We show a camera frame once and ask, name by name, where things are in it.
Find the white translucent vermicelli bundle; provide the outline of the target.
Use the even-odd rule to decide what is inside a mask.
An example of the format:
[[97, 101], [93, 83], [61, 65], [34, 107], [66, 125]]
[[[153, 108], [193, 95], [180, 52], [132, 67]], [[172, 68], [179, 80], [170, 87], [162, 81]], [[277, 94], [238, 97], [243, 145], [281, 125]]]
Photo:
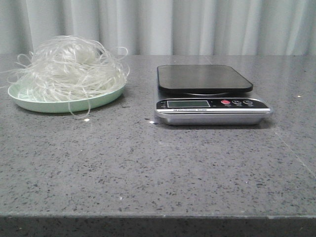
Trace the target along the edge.
[[[100, 42], [80, 36], [57, 36], [40, 44], [35, 51], [17, 56], [18, 68], [5, 71], [8, 92], [18, 84], [36, 101], [56, 102], [89, 99], [126, 86], [130, 67], [124, 63], [125, 47], [118, 55]], [[90, 111], [68, 112], [86, 119]]]

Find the silver black kitchen scale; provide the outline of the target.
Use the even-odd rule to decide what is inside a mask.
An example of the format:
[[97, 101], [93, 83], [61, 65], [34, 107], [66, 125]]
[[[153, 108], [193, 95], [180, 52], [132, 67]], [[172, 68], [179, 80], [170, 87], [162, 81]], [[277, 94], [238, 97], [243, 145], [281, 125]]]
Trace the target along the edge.
[[161, 65], [155, 114], [169, 125], [254, 125], [273, 110], [226, 65]]

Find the pale green round plate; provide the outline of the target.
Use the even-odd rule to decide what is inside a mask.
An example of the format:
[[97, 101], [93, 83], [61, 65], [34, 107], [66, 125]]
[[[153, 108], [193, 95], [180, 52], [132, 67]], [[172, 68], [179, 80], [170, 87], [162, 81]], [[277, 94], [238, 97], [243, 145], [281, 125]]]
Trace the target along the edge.
[[80, 99], [73, 101], [56, 101], [56, 102], [44, 102], [36, 101], [30, 97], [29, 94], [23, 92], [22, 88], [18, 84], [11, 85], [8, 88], [8, 95], [13, 101], [20, 107], [40, 113], [68, 113], [68, 112], [80, 112], [88, 109], [94, 109], [112, 101], [118, 99], [124, 91], [125, 86], [121, 86], [119, 89], [95, 96], [89, 99]]

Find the white pleated curtain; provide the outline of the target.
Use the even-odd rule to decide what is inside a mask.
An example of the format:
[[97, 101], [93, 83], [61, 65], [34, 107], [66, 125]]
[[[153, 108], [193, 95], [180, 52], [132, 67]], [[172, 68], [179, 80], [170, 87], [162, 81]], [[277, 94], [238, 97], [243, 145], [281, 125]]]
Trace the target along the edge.
[[0, 51], [79, 35], [142, 55], [315, 55], [313, 0], [3, 0]]

